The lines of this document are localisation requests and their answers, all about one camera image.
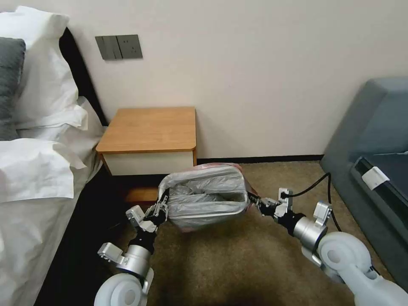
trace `wall socket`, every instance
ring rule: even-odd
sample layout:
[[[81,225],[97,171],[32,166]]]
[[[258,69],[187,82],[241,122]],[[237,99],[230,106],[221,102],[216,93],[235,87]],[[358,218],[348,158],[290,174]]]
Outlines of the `wall socket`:
[[[104,60],[141,59],[138,35],[96,36]]]

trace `robotic hand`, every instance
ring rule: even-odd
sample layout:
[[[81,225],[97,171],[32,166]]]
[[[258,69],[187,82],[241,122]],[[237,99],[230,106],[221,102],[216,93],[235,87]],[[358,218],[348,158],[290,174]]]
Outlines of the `robotic hand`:
[[[159,225],[167,220],[168,207],[165,193],[157,203],[143,213],[139,205],[126,212],[130,223],[136,228],[136,238],[129,242],[127,252],[110,242],[98,251],[102,258],[113,261],[126,273],[116,274],[106,280],[95,297],[95,306],[145,306],[147,293],[153,281],[153,269],[149,259],[154,253],[154,240]]]
[[[356,306],[408,305],[408,294],[374,270],[370,253],[359,239],[344,232],[327,234],[330,204],[318,202],[312,221],[304,214],[293,213],[291,194],[289,189],[280,188],[278,201],[254,195],[252,200],[262,215],[273,217],[300,240],[304,256],[332,280],[348,286]]]

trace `gray pillow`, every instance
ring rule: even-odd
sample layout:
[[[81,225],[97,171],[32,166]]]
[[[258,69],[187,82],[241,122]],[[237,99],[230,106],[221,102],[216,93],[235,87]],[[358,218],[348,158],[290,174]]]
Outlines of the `gray pillow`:
[[[13,124],[13,99],[23,72],[26,43],[0,37],[0,141],[19,138]]]

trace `wall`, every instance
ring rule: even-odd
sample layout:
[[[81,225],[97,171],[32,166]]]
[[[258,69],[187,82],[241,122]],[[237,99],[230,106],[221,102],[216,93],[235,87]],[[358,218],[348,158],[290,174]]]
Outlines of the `wall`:
[[[408,74],[406,0],[19,4],[71,16],[109,118],[196,106],[199,158],[321,154],[363,82]],[[139,34],[144,59],[104,62],[94,37],[113,34]]]

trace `floor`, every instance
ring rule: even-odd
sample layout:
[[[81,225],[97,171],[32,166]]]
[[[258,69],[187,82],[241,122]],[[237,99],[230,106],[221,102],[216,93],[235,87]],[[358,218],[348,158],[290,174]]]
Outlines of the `floor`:
[[[323,175],[317,162],[243,164],[244,175],[261,196],[277,198],[279,187],[299,192]],[[294,199],[293,209],[312,217],[326,200],[326,181]],[[391,279],[353,217],[332,189],[343,231],[362,240],[379,272]],[[334,230],[330,220],[329,230]],[[122,240],[134,236],[129,226]],[[285,228],[252,207],[236,219],[198,232],[181,233],[169,222],[159,229],[151,265],[155,272],[148,305],[353,305],[344,284],[331,282],[300,252]]]

